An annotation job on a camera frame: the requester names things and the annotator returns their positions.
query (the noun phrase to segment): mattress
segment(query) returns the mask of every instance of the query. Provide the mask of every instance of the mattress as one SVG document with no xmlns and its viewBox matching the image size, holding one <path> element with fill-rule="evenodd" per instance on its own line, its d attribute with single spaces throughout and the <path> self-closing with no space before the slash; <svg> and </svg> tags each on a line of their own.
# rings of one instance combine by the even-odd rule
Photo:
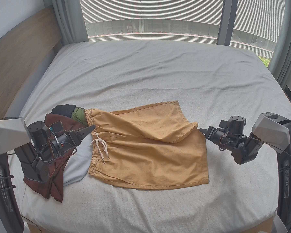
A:
<svg viewBox="0 0 291 233">
<path fill-rule="evenodd" d="M 291 119 L 290 102 L 253 52 L 158 40 L 64 46 L 21 116 L 29 125 L 58 104 L 115 111 L 171 100 L 200 128 L 240 115 L 248 135 L 260 113 Z M 136 190 L 86 174 L 64 187 L 62 203 L 33 192 L 17 158 L 9 160 L 21 213 L 52 232 L 240 232 L 273 216 L 277 207 L 276 152 L 265 144 L 254 161 L 238 165 L 228 150 L 207 141 L 209 184 Z"/>
</svg>

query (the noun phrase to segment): orange shorts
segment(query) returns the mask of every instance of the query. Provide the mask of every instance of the orange shorts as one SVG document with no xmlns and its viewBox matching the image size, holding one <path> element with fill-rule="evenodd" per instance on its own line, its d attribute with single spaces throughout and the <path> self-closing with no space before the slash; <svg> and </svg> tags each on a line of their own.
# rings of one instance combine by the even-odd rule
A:
<svg viewBox="0 0 291 233">
<path fill-rule="evenodd" d="M 93 144 L 88 173 L 105 183 L 135 189 L 176 189 L 208 183 L 206 142 L 177 101 L 129 110 L 85 110 L 93 139 L 107 144 L 102 160 Z"/>
</svg>

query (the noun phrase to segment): gray-green curtain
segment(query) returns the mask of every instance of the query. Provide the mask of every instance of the gray-green curtain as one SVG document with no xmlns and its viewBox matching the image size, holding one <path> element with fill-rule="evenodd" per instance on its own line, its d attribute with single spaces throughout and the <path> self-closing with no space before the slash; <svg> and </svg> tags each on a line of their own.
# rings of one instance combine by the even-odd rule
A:
<svg viewBox="0 0 291 233">
<path fill-rule="evenodd" d="M 286 0 L 282 27 L 268 69 L 284 89 L 291 72 L 291 0 Z"/>
<path fill-rule="evenodd" d="M 88 41 L 80 0 L 43 0 L 44 6 L 53 5 L 63 36 L 62 44 Z"/>
</svg>

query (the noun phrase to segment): bed sheet wrinkle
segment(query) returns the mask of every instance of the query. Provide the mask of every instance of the bed sheet wrinkle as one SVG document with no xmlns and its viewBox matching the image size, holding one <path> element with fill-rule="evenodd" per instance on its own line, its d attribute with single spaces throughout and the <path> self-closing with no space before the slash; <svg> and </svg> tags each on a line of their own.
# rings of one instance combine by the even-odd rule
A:
<svg viewBox="0 0 291 233">
<path fill-rule="evenodd" d="M 60 75 L 67 66 L 69 71 Z M 159 40 L 64 46 L 22 116 L 30 124 L 58 104 L 117 111 L 173 100 L 200 128 L 241 115 L 247 118 L 248 135 L 262 112 L 291 119 L 291 104 L 253 52 Z M 64 187 L 59 204 L 31 189 L 24 192 L 20 165 L 12 161 L 10 169 L 23 215 L 58 233 L 74 233 L 76 226 L 83 233 L 240 232 L 271 217 L 278 198 L 275 152 L 264 145 L 254 161 L 237 165 L 230 152 L 206 144 L 210 183 L 177 190 L 122 189 L 86 175 Z"/>
</svg>

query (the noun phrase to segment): wooden bed frame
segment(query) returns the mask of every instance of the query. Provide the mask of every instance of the wooden bed frame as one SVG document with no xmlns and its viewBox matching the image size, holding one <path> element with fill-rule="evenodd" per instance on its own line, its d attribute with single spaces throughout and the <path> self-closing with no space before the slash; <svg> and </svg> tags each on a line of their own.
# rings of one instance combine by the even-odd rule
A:
<svg viewBox="0 0 291 233">
<path fill-rule="evenodd" d="M 58 52 L 61 38 L 52 6 L 35 13 L 0 38 L 0 118 L 50 50 Z"/>
</svg>

